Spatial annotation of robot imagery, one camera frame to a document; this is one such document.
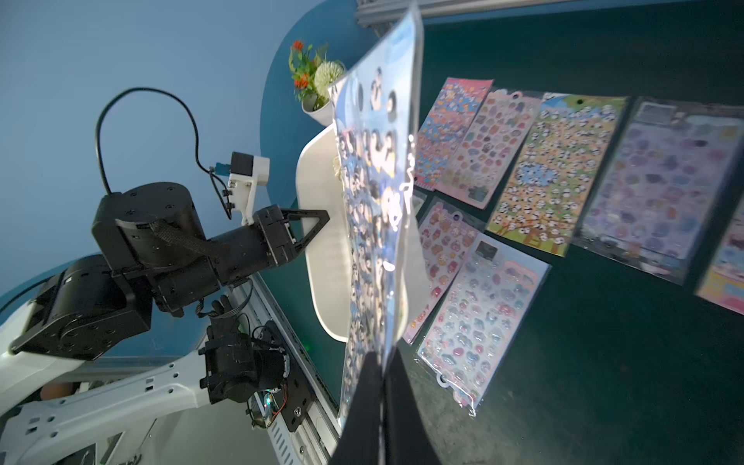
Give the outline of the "white plastic storage box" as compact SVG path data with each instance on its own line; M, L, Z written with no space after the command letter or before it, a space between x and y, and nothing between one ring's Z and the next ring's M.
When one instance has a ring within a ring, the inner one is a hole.
M313 304L318 320L333 339L347 342L351 319L352 258L349 231L343 211L342 182L333 168L336 158L334 127L329 126L303 149L296 170L298 205L329 213L329 222L305 250ZM418 222L413 219L406 236L404 285L407 308L396 335L410 343L417 321L428 306L431 287L420 243Z

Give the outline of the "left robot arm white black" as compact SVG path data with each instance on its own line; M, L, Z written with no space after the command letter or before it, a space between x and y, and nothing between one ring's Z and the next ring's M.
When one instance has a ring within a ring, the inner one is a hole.
M189 191L151 183L106 195L92 234L100 253L48 279L1 328L1 435L5 464L52 464L144 422L288 387L279 341L241 325L244 307L222 296L296 259L329 222L317 209L271 205L252 224L203 232ZM86 393L31 401L44 385L149 331L152 312L181 317L207 298L207 342L179 360Z

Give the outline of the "white lilac sticker sheet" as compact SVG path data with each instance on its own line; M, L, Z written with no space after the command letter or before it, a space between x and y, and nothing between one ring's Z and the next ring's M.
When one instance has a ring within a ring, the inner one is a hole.
M417 358L471 416L549 271L548 263L485 234L466 254Z

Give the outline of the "pink bonbon drop sticker sheet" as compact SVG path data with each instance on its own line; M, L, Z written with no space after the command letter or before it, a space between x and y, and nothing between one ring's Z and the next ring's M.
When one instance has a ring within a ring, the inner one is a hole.
M544 94L490 91L451 155L436 190L484 209L537 118Z

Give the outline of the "blue penguin sticker sheet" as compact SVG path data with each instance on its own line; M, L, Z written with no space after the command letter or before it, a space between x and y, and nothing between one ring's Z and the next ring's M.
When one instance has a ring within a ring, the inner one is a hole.
M339 420L346 424L363 359L385 364L404 324L415 126L424 27L418 5L329 89L351 252L350 330Z

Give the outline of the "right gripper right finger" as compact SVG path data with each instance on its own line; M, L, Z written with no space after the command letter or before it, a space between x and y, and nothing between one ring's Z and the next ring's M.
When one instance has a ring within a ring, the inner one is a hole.
M385 462L440 464L426 433L399 350L389 357L385 375Z

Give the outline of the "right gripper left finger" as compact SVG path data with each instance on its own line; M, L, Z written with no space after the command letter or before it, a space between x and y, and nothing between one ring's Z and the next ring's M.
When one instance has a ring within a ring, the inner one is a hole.
M383 375L377 355L368 353L342 435L329 464L378 464Z

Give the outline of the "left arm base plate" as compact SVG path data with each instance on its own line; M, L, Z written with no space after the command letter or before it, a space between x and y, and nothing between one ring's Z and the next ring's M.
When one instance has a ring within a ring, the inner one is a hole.
M293 356L291 347L273 321L253 329L251 333L257 355L262 357L261 382L257 391L264 409L266 427L278 418L294 433L307 418L311 404L317 399L308 379Z

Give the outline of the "light pink sticker sheet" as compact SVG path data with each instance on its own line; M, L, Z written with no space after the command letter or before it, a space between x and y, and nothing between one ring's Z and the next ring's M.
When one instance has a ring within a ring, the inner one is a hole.
M429 291L424 311L410 323L403 340L411 345L461 269L484 221L450 203L435 200L418 224Z

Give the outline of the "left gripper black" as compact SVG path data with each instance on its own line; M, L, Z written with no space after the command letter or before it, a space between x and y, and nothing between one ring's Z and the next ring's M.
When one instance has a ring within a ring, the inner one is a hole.
M196 254L184 267L155 278L155 303L163 312L177 313L225 286L246 282L256 272L281 267L301 255L327 223L326 210L271 205L254 214L253 224L203 240L155 222L152 232L157 238Z

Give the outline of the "pink blue cat sticker sheet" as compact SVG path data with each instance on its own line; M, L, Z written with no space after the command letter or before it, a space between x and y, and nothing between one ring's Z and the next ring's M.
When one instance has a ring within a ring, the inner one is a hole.
M492 79L447 78L418 131L416 186L435 189L492 85Z

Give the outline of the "purple sticker sheet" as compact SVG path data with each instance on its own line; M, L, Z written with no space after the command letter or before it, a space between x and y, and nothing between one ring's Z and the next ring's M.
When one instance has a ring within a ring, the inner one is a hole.
M742 152L741 106L637 99L573 243L683 284Z

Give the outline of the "green panda sticker sheet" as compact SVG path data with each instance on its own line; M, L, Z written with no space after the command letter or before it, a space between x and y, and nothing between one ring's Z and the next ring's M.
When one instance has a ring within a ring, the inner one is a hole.
M628 102L627 97L544 95L488 232L564 257Z

